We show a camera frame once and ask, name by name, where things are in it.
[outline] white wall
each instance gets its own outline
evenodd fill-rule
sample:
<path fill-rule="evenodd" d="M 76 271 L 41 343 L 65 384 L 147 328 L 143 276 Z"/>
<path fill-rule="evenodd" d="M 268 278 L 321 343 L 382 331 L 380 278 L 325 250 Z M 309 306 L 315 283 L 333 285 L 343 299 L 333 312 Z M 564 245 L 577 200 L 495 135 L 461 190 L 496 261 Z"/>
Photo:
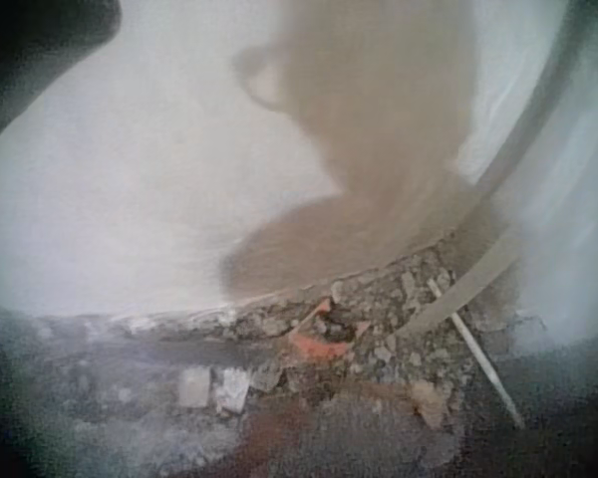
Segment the white wall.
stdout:
<path fill-rule="evenodd" d="M 123 2 L 119 36 L 0 137 L 0 306 L 203 310 L 455 225 L 565 2 L 322 3 Z M 255 82 L 275 113 L 235 62 L 280 39 Z"/>

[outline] broken concrete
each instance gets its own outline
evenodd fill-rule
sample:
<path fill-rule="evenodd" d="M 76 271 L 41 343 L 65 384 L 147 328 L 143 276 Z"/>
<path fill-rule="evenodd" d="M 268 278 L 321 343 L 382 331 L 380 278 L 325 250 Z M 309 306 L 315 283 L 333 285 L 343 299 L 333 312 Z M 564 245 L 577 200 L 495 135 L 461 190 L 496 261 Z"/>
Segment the broken concrete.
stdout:
<path fill-rule="evenodd" d="M 187 368 L 179 376 L 179 406 L 204 408 L 210 398 L 210 369 L 202 366 Z"/>

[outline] white rod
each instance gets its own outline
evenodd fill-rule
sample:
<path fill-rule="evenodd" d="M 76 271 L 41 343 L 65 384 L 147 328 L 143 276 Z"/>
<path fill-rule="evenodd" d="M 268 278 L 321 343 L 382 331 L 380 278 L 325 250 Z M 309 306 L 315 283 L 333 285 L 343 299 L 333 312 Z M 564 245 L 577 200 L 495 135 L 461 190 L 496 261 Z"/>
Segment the white rod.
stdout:
<path fill-rule="evenodd" d="M 432 289 L 432 292 L 437 297 L 437 299 L 443 294 L 434 279 L 428 280 L 428 286 L 430 287 L 430 289 Z M 487 359 L 485 352 L 482 351 L 480 345 L 465 325 L 465 322 L 462 321 L 460 316 L 456 312 L 454 312 L 451 314 L 450 317 L 454 326 L 456 327 L 463 340 L 467 344 L 469 351 L 474 355 L 474 358 L 480 365 L 480 368 L 482 368 L 482 371 L 485 373 L 485 376 L 500 396 L 500 399 L 507 408 L 507 411 L 511 415 L 512 420 L 514 420 L 514 424 L 516 425 L 516 427 L 523 429 L 525 427 L 525 420 L 523 420 L 520 412 L 518 411 L 518 408 L 516 408 L 514 400 L 512 400 L 511 396 L 509 396 L 509 393 L 507 393 L 507 390 L 505 390 L 505 387 L 503 386 L 502 382 L 500 381 L 500 378 L 498 377 L 498 373 L 496 373 L 496 370 L 494 369 L 493 365 Z"/>

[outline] white stone fragment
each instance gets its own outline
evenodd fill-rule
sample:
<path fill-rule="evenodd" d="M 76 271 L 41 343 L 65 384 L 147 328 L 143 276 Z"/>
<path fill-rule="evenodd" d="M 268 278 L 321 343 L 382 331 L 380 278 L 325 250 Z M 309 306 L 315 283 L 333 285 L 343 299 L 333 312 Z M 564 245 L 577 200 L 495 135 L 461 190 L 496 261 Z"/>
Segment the white stone fragment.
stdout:
<path fill-rule="evenodd" d="M 210 369 L 187 368 L 179 376 L 178 404 L 185 408 L 203 408 L 210 397 Z"/>
<path fill-rule="evenodd" d="M 241 413 L 248 395 L 250 373 L 242 368 L 226 368 L 218 374 L 218 378 L 214 391 L 217 407 Z"/>

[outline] dark object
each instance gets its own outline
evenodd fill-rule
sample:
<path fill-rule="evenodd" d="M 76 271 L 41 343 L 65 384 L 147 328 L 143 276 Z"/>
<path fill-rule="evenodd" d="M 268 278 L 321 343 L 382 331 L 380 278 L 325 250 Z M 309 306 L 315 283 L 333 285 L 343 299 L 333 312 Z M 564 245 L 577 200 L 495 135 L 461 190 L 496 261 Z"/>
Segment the dark object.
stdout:
<path fill-rule="evenodd" d="M 0 0 L 0 133 L 121 20 L 118 0 Z"/>

